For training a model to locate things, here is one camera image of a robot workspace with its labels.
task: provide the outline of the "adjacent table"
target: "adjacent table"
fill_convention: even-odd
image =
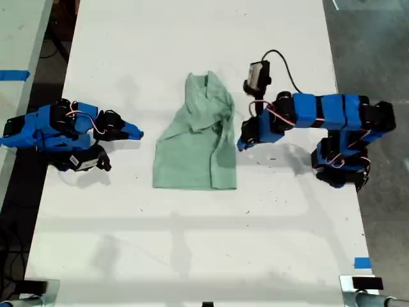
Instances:
[[[51,6],[52,0],[0,0],[0,70],[30,71],[26,82],[0,81],[0,127],[7,119],[27,111]],[[16,149],[0,147],[0,210],[15,153]]]

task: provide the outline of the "green cloth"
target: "green cloth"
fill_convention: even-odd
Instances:
[[[153,186],[236,189],[235,105],[213,72],[189,74],[185,104],[158,139]]]

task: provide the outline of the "black cable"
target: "black cable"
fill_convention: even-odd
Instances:
[[[286,65],[288,77],[289,77],[289,79],[291,80],[292,85],[294,86],[294,88],[295,88],[299,93],[302,93],[302,91],[300,91],[300,89],[295,85],[293,76],[291,75],[291,72],[289,71],[286,58],[281,54],[281,52],[279,52],[278,50],[275,50],[275,49],[271,49],[271,50],[267,51],[267,52],[264,54],[264,56],[261,58],[261,60],[264,61],[264,58],[265,58],[268,54],[270,54],[271,52],[275,52],[275,53],[277,53],[277,54],[281,57],[281,59],[283,60],[284,64]]]
[[[57,54],[57,52],[58,52],[58,49],[56,48],[56,50],[52,54],[50,54],[49,56],[40,56],[40,59],[52,58],[53,56],[55,56]]]

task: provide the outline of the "cable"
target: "cable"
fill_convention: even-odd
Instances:
[[[279,52],[278,50],[275,50],[275,49],[271,49],[271,50],[267,51],[267,52],[264,54],[264,56],[261,58],[261,60],[264,61],[264,58],[265,58],[268,54],[270,54],[271,52],[275,52],[275,53],[277,53],[277,54],[281,57],[281,59],[283,60],[284,64],[286,65],[288,77],[289,77],[289,79],[290,79],[292,85],[294,86],[294,89],[296,89],[299,93],[302,93],[302,91],[300,91],[300,89],[295,85],[293,76],[291,75],[291,72],[289,71],[289,67],[288,67],[286,58],[281,54],[281,52]]]
[[[271,103],[269,103],[268,101],[265,101],[265,100],[253,100],[253,101],[250,102],[250,104],[249,104],[249,113],[250,113],[251,117],[254,117],[254,114],[253,114],[253,112],[251,111],[251,105],[253,105],[253,104],[257,103],[257,102],[262,102],[262,103],[268,104],[268,105],[271,104]]]
[[[86,116],[88,116],[88,118],[89,118],[89,120],[91,120],[91,123],[92,123],[92,126],[94,127],[94,129],[99,133],[99,134],[105,134],[105,131],[103,131],[103,132],[100,132],[99,130],[98,130],[98,128],[96,127],[96,124],[95,124],[95,122],[94,122],[94,119],[91,117],[91,115],[89,115],[88,113],[85,113],[85,112],[82,112],[82,111],[70,111],[70,112],[68,112],[67,114],[65,114],[65,116],[70,116],[70,115],[73,115],[73,114],[77,114],[77,113],[80,113],[80,114],[85,114]]]
[[[275,117],[280,118],[282,121],[286,122],[288,125],[291,125],[291,126],[293,126],[293,127],[295,126],[295,123],[293,123],[293,122],[291,122],[291,121],[285,119],[285,118],[282,117],[279,113],[277,113],[277,112],[271,110],[271,109],[269,108],[270,106],[272,106],[272,105],[269,105],[269,106],[266,107],[266,110],[267,110],[268,112],[273,113],[273,114],[275,115]]]
[[[355,145],[356,143],[358,143],[359,141],[361,141],[364,137],[366,137],[369,133],[371,133],[371,130],[368,130],[363,136],[361,136],[358,140],[356,140],[355,142],[351,143],[348,145],[348,148],[351,148],[353,145]],[[334,163],[334,161],[339,158],[339,156],[341,156],[342,153],[340,152],[339,154],[337,154],[330,162],[328,162],[327,160],[325,160],[325,162],[327,164],[332,165],[332,163]]]
[[[52,54],[50,54],[49,56],[40,56],[40,59],[52,58],[53,56],[55,56],[57,54],[57,52],[58,52],[58,49],[56,48],[56,50]]]
[[[70,102],[70,110],[71,110],[71,112],[74,111],[74,109],[72,108],[72,105],[73,105],[73,104],[77,104],[77,103],[78,103],[78,101],[76,101],[76,100]]]

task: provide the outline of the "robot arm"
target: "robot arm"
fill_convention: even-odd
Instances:
[[[360,189],[370,169],[366,146],[396,128],[392,105],[383,101],[371,105],[360,95],[314,96],[287,91],[269,103],[263,100],[271,83],[269,70],[268,61],[253,63],[244,82],[244,91],[256,99],[250,103],[256,105],[256,115],[242,123],[239,151],[258,143],[274,143],[292,128],[324,128],[328,137],[311,154],[317,178],[334,187],[353,182]]]
[[[94,130],[95,144],[87,133]],[[65,171],[88,170],[93,166],[109,171],[111,165],[100,140],[136,139],[143,132],[135,125],[124,122],[112,110],[98,113],[98,108],[82,102],[61,99],[43,106],[37,112],[10,118],[0,145],[7,147],[37,147],[49,162]]]

